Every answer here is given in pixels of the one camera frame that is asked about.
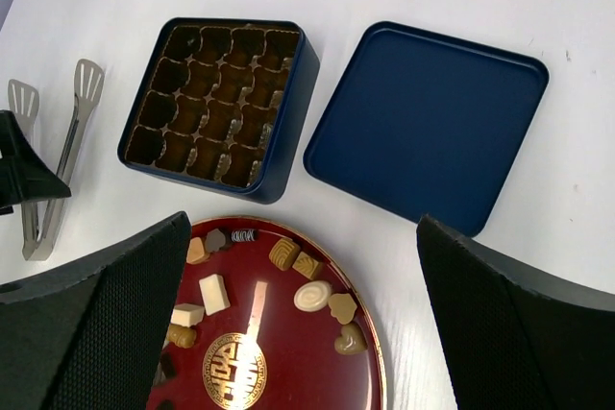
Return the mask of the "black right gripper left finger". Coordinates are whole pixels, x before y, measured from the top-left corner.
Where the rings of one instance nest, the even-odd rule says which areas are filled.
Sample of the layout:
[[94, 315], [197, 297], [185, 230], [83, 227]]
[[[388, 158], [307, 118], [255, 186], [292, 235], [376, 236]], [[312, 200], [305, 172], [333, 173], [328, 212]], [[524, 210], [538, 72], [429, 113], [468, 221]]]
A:
[[98, 252], [3, 284], [2, 408], [145, 408], [190, 238], [180, 211]]

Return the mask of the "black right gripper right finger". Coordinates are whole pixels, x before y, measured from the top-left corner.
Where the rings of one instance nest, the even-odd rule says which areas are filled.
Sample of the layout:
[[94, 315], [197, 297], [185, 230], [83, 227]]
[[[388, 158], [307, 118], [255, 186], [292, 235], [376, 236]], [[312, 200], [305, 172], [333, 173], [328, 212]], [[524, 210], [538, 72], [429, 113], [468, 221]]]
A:
[[458, 408], [613, 408], [613, 295], [428, 215], [417, 249]]

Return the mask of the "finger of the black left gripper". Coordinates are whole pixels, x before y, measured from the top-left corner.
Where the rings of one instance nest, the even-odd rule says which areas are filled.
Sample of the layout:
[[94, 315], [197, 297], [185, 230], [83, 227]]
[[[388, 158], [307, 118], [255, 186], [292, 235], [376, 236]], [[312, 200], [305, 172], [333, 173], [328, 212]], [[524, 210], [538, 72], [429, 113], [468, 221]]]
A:
[[14, 205], [63, 199], [71, 190], [38, 157], [20, 130], [14, 114], [1, 111], [1, 211]]

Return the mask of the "metal serving tongs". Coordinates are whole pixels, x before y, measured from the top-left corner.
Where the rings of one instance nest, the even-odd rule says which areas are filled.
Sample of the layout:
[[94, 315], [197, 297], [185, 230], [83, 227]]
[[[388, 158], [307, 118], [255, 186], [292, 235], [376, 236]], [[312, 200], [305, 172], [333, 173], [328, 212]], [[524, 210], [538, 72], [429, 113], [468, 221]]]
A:
[[[87, 121], [100, 103], [104, 81], [105, 72], [97, 63], [88, 59], [78, 60], [74, 74], [74, 108], [56, 171], [57, 177], [66, 185], [70, 184], [76, 167]], [[37, 89], [11, 79], [8, 83], [8, 102], [19, 128], [30, 141], [39, 109]], [[48, 201], [42, 219], [38, 218], [38, 203], [29, 202], [21, 206], [22, 255], [25, 260], [44, 261], [49, 258], [60, 234], [65, 203], [65, 198]]]

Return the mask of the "white rectangular chocolate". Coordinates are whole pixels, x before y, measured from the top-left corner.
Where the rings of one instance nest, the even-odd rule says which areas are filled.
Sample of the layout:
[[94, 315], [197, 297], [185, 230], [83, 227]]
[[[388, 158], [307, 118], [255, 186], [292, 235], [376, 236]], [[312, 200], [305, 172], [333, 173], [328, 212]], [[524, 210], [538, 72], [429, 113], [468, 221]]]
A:
[[213, 274], [199, 280], [199, 288], [208, 316], [230, 307], [225, 281], [221, 275]]

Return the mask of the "tan ridged chocolate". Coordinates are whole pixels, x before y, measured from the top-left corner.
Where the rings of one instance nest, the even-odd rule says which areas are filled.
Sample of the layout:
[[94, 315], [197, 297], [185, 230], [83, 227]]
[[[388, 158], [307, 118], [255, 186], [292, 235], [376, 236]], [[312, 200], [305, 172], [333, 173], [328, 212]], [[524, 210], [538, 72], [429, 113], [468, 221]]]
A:
[[281, 238], [272, 247], [269, 260], [281, 271], [287, 271], [296, 261], [301, 247], [289, 238]]

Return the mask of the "tan leaf square chocolate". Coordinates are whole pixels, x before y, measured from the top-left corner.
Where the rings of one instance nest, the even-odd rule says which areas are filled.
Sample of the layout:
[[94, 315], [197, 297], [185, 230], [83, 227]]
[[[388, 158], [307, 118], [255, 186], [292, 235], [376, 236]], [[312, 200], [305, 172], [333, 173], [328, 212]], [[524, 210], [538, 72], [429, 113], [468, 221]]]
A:
[[324, 263], [313, 256], [300, 252], [292, 264], [292, 269], [308, 280], [315, 280], [323, 269]]

